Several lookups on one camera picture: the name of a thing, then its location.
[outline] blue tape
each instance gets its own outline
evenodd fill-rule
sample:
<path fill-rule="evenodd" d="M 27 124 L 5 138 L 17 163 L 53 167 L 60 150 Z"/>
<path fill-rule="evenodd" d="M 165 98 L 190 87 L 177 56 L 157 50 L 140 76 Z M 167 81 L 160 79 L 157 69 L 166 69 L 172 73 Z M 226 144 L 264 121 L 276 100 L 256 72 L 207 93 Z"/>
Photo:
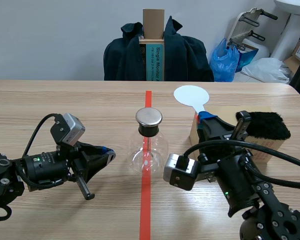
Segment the blue tape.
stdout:
<path fill-rule="evenodd" d="M 213 115 L 213 114 L 211 114 L 210 112 L 207 112 L 207 111 L 201 111 L 198 114 L 198 120 L 199 120 L 200 123 L 204 119 L 213 119 L 213 118 L 216 118 L 216 117 L 218 117 L 218 116 Z"/>
<path fill-rule="evenodd" d="M 105 146 L 103 146 L 103 147 L 102 147 L 102 155 L 103 155 L 103 154 L 106 154 L 107 152 L 108 152 L 108 151 L 107 151 L 107 148 L 106 148 Z"/>

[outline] red tape line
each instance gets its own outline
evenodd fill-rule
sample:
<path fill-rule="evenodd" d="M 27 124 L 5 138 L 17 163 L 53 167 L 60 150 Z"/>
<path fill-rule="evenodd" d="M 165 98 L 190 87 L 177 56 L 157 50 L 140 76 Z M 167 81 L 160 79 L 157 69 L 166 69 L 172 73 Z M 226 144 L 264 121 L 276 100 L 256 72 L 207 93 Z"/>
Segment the red tape line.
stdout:
<path fill-rule="evenodd" d="M 145 107 L 152 107 L 151 91 L 145 92 Z M 139 240 L 151 240 L 151 156 L 148 152 L 148 146 L 151 150 L 151 140 L 145 137 L 143 140 Z"/>

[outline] white sink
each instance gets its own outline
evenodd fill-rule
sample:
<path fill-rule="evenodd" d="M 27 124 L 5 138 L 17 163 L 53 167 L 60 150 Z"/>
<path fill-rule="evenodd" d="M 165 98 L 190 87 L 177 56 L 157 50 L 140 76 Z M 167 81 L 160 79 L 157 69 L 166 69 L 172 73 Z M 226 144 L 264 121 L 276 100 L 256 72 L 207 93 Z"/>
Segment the white sink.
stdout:
<path fill-rule="evenodd" d="M 288 13 L 300 15 L 300 0 L 274 0 L 274 3 Z"/>
<path fill-rule="evenodd" d="M 274 0 L 274 3 L 282 10 L 291 13 L 289 22 L 271 55 L 272 58 L 283 61 L 292 55 L 300 38 L 300 0 Z"/>

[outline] silver lid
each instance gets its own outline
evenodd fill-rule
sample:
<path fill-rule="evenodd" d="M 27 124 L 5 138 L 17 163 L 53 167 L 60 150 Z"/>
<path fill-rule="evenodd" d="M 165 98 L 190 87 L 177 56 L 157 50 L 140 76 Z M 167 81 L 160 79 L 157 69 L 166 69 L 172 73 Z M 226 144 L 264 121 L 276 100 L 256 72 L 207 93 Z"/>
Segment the silver lid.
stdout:
<path fill-rule="evenodd" d="M 144 107 L 136 112 L 135 119 L 144 127 L 155 127 L 161 123 L 162 114 L 153 107 Z"/>

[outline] plastic bag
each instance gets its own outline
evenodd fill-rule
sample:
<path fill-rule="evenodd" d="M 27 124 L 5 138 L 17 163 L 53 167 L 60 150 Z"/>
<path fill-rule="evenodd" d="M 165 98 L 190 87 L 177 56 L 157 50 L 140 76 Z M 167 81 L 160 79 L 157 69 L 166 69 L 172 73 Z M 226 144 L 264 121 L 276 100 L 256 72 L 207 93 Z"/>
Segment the plastic bag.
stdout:
<path fill-rule="evenodd" d="M 280 71 L 281 65 L 282 61 L 266 57 L 244 66 L 241 72 L 264 83 L 287 84 L 289 78 Z"/>
<path fill-rule="evenodd" d="M 224 38 L 212 53 L 210 67 L 215 82 L 232 82 L 239 62 L 239 52 L 236 47 L 227 49 Z"/>

